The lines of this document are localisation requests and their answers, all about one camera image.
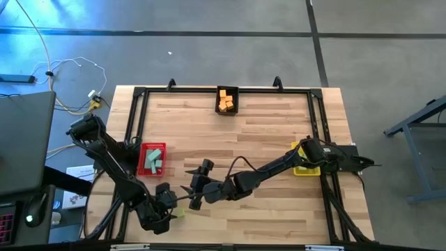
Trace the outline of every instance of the green block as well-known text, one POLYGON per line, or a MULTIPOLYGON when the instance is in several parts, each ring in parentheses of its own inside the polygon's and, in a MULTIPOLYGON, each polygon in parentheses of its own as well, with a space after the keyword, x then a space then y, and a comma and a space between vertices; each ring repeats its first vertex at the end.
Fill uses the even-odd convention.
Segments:
POLYGON ((150 161, 159 160, 161 158, 161 151, 159 149, 154 150, 151 154, 148 155, 148 159, 150 161))
POLYGON ((155 162, 151 161, 152 174, 156 174, 155 162))
POLYGON ((153 152, 153 150, 146 150, 146 161, 144 162, 144 169, 150 169, 151 167, 151 160, 148 158, 148 156, 153 152))
POLYGON ((162 160, 156 160, 155 161, 155 167, 156 168, 161 168, 162 167, 162 160))

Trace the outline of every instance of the black mounting bracket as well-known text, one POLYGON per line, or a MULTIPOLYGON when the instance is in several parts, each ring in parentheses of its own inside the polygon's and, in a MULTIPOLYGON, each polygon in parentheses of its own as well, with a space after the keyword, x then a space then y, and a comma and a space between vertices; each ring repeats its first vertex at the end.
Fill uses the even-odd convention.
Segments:
POLYGON ((133 89, 133 98, 139 97, 141 94, 143 94, 146 91, 146 87, 135 87, 133 89))
POLYGON ((315 97, 321 99, 322 98, 322 89, 310 89, 309 90, 315 97))
POLYGON ((283 92, 284 91, 284 86, 282 85, 282 81, 281 81, 279 76, 276 76, 274 78, 274 82, 272 83, 272 86, 273 87, 279 87, 279 88, 277 88, 277 90, 279 92, 283 92))
POLYGON ((175 80, 174 79, 170 79, 169 84, 167 85, 167 90, 170 91, 172 89, 172 86, 175 86, 175 80))

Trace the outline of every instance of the white cable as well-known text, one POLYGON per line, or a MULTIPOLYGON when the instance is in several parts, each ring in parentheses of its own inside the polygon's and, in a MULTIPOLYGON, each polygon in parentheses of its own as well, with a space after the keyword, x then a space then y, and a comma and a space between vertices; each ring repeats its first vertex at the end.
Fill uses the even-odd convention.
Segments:
MULTIPOLYGON (((79 56, 79 57, 76 57, 76 58, 73 58, 73 59, 58 59, 58 60, 54 60, 53 62, 51 62, 51 66, 54 64, 54 63, 56 63, 56 62, 59 62, 58 64, 56 64, 52 69, 51 69, 51 71, 52 72, 54 72, 54 70, 56 69, 56 68, 58 68, 62 63, 65 63, 65 62, 68 62, 68 61, 72 61, 72 62, 75 62, 76 64, 77 64, 77 66, 79 66, 79 67, 81 67, 82 65, 80 64, 80 63, 78 63, 77 61, 76 61, 76 59, 83 59, 83 60, 85 60, 85 61, 87 61, 87 62, 89 62, 89 63, 92 63, 95 67, 97 67, 97 68, 99 68, 99 69, 101 69, 102 70, 102 74, 104 75, 104 84, 102 85, 102 87, 101 87, 101 89, 99 90, 99 94, 102 92, 102 90, 104 90, 104 88, 105 88, 105 86, 107 85, 107 76, 106 76, 106 74, 105 74, 105 69, 103 68, 103 67, 101 67, 101 66, 99 66, 96 62, 94 62, 94 61, 92 61, 92 60, 89 60, 89 59, 86 59, 86 58, 84 58, 84 57, 82 57, 82 56, 79 56)), ((42 63, 46 63, 46 62, 37 62, 37 64, 34 66, 34 68, 33 68, 33 71, 32 71, 32 73, 31 73, 31 75, 33 75, 34 73, 36 73, 36 71, 40 68, 40 67, 38 67, 38 65, 39 64, 42 64, 42 63)), ((48 79, 46 79, 44 82, 36 82, 36 84, 44 84, 44 83, 46 83, 48 81, 48 79)))
MULTIPOLYGON (((28 18, 28 20, 30 21, 30 23, 33 25, 34 29, 36 30, 37 34, 39 35, 40 39, 42 40, 42 44, 43 47, 45 48, 45 53, 47 55, 47 60, 48 60, 48 71, 51 72, 51 61, 49 60, 49 54, 48 54, 48 49, 47 49, 47 45, 45 44, 45 41, 43 40, 42 34, 40 34, 40 31, 37 29, 36 25, 34 24, 33 20, 29 17, 28 13, 26 12, 26 10, 23 8, 23 6, 20 4, 19 0, 15 0, 17 2, 17 4, 19 5, 19 7, 23 10, 23 13, 26 15, 26 17, 28 18)), ((97 63, 94 63, 95 66, 99 67, 102 69, 103 73, 104 73, 104 77, 105 77, 105 69, 98 66, 97 63)), ((53 83, 52 83, 52 78, 51 76, 48 75, 48 87, 50 91, 53 91, 53 83)), ((64 108, 65 111, 67 111, 69 114, 73 114, 73 115, 84 115, 87 114, 91 111, 91 109, 89 109, 88 111, 85 112, 71 112, 57 97, 56 97, 56 102, 58 104, 60 104, 60 106, 62 106, 62 108, 64 108)))
POLYGON ((56 155, 57 153, 62 152, 62 151, 65 150, 65 149, 67 149, 67 148, 61 149, 61 150, 57 151, 56 153, 51 154, 50 156, 48 156, 48 157, 45 158, 45 159, 47 160, 47 159, 51 158, 52 156, 56 155))
MULTIPOLYGON (((47 45, 45 44, 45 41, 43 40, 42 34, 40 34, 40 31, 37 29, 36 25, 34 24, 33 20, 29 17, 28 13, 26 12, 26 10, 23 8, 23 6, 20 4, 19 0, 15 0, 17 2, 17 4, 19 5, 19 7, 23 10, 23 13, 25 13, 26 17, 28 18, 28 20, 31 22, 31 24, 33 25, 34 29, 37 31, 37 34, 39 35, 40 39, 42 40, 42 44, 43 47, 45 48, 45 53, 47 55, 47 63, 48 63, 48 71, 51 70, 51 61, 49 60, 49 54, 48 54, 48 49, 47 49, 47 45)), ((51 85, 51 77, 48 76, 48 81, 49 81, 49 85, 51 85)))

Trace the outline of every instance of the laptop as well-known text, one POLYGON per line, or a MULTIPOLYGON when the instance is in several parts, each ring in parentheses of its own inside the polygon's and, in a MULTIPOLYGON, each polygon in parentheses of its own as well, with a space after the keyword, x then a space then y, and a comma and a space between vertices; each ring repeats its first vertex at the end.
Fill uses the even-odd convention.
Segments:
POLYGON ((42 183, 56 94, 0 98, 0 196, 42 183))

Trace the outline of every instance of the yellow container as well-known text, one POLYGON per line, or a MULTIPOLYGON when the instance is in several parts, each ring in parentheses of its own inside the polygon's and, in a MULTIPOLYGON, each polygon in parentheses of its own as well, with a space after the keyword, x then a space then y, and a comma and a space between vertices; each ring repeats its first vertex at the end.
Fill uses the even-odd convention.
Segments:
MULTIPOLYGON (((291 149, 294 149, 297 145, 299 144, 299 142, 292 142, 291 143, 291 149)), ((300 147, 298 149, 298 153, 301 157, 306 158, 307 156, 305 155, 302 147, 300 147)), ((321 168, 320 167, 316 167, 314 169, 308 169, 305 167, 293 167, 293 173, 296 176, 320 176, 321 175, 321 168)))

